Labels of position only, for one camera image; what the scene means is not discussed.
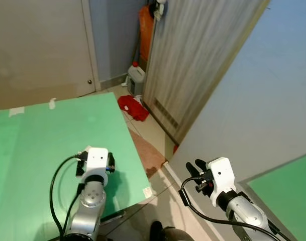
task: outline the door vent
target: door vent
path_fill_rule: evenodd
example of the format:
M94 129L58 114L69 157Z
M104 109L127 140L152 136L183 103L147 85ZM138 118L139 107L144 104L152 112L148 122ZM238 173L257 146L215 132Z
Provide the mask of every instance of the door vent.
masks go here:
M154 105L158 108L158 110L167 118L167 120L174 126L174 128L178 128L178 123L177 121L171 116L170 113L162 106L162 104L155 99L154 100Z

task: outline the brown mat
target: brown mat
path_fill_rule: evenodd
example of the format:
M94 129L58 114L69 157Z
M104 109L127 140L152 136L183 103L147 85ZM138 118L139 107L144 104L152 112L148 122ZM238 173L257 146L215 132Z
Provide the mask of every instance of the brown mat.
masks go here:
M158 169L162 167L166 159L155 147L153 147L152 144L144 140L131 129L128 130L132 136L146 175L148 178L150 178L155 172L157 172Z

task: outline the green mat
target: green mat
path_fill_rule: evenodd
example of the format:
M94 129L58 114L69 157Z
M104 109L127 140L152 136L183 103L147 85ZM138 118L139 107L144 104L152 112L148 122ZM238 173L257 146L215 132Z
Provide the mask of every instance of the green mat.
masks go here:
M298 240L306 240L306 156L249 185Z
M0 240L43 241L58 236L49 208L49 186L58 165L87 146L113 153L116 172L105 187L104 216L145 199L144 168L112 93L25 107L9 117L0 111ZM79 183L76 162L58 174L54 204L58 219Z

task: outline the red cloth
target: red cloth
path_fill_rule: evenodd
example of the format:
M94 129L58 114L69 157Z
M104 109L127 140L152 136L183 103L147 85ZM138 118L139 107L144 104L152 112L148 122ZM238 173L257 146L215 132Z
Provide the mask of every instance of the red cloth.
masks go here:
M126 111L137 121L144 121L148 116L148 111L142 107L131 95L121 96L118 99L119 108Z

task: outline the baseboard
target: baseboard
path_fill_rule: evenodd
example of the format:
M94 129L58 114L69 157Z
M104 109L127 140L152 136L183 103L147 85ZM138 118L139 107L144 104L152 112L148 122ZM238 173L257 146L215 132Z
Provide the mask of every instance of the baseboard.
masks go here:
M126 75L127 73L119 75L111 79L100 81L101 90L108 89L108 88L111 88L111 87L114 87L116 85L123 83L126 79Z
M163 165L164 165L165 169L168 171L168 173L170 174L170 176L174 179L175 183L180 187L182 185L182 181L176 175L176 173L171 168L171 166L168 164L168 162L165 162ZM190 195L189 195L189 198L190 198L193 206L200 209L199 205L192 199L192 197ZM201 218L196 218L196 220L201 224L201 228L204 229L204 231L210 236L210 238L212 240L225 241L224 238L220 235L218 230L214 227L214 225L211 222L206 221L206 220L201 219Z

